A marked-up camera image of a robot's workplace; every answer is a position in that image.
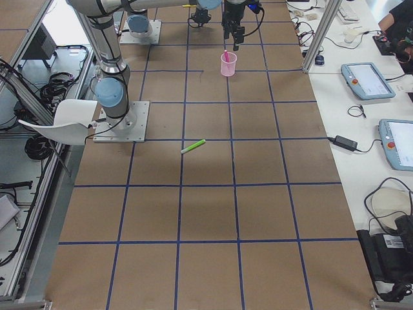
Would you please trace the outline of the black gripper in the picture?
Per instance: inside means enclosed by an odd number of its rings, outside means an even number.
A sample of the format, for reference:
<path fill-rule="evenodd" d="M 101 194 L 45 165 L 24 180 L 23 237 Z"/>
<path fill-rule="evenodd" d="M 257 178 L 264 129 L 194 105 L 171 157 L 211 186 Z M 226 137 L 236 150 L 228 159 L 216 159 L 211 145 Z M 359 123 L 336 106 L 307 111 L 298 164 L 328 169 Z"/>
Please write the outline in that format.
<path fill-rule="evenodd" d="M 230 33 L 234 39 L 233 51 L 239 50 L 240 44 L 244 42 L 245 27 L 241 26 L 241 20 L 244 17 L 245 1 L 242 0 L 224 0 L 222 14 L 223 38 L 229 39 Z"/>
<path fill-rule="evenodd" d="M 188 25 L 191 28 L 201 28 L 205 24 L 209 23 L 212 16 L 205 8 L 196 8 L 194 13 L 191 13 L 188 18 Z"/>

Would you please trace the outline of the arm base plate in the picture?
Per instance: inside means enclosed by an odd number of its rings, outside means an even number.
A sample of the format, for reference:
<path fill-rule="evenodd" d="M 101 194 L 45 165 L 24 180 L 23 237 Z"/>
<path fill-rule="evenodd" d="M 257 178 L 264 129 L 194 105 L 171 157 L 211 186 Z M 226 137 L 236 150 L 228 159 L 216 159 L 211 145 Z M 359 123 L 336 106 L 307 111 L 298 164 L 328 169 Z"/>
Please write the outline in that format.
<path fill-rule="evenodd" d="M 146 32 L 130 30 L 128 22 L 125 22 L 121 32 L 121 45 L 158 45 L 161 33 L 161 20 L 149 20 Z"/>
<path fill-rule="evenodd" d="M 117 120 L 107 118 L 104 108 L 101 108 L 99 117 L 105 120 L 97 124 L 93 141 L 97 143 L 144 142 L 149 108 L 149 101 L 130 101 L 128 113 L 114 129 L 112 125 L 115 125 Z"/>

